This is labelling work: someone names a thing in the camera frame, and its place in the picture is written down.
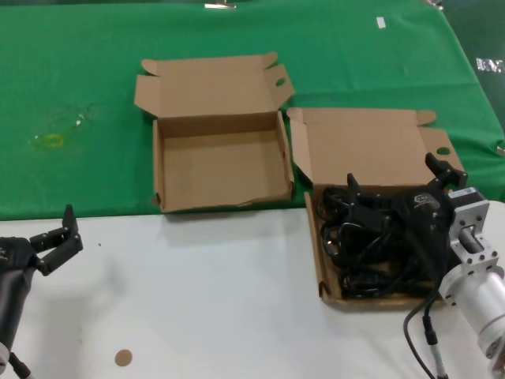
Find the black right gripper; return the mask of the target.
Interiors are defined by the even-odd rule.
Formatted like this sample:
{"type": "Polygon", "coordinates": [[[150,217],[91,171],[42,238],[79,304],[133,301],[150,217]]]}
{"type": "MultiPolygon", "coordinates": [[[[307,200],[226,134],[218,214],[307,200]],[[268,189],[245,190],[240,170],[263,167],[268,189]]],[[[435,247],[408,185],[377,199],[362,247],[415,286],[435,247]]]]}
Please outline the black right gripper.
{"type": "Polygon", "coordinates": [[[346,221],[361,227],[389,227],[391,213],[394,232],[402,240],[403,254],[412,259],[423,275],[438,289],[450,261],[449,229],[451,207],[442,193],[466,188],[466,172],[431,152],[425,165],[434,175],[425,186],[404,187],[388,195],[365,192],[355,177],[346,177],[346,221]]]}

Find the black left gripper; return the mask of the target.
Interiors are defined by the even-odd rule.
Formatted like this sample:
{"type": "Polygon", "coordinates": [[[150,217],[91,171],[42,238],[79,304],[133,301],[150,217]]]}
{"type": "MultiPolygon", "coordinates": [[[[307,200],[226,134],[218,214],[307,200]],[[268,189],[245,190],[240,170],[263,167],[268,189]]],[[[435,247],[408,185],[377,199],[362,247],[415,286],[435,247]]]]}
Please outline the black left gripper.
{"type": "Polygon", "coordinates": [[[73,206],[62,226],[31,238],[1,238],[1,343],[13,343],[37,269],[49,276],[83,249],[73,206]]]}

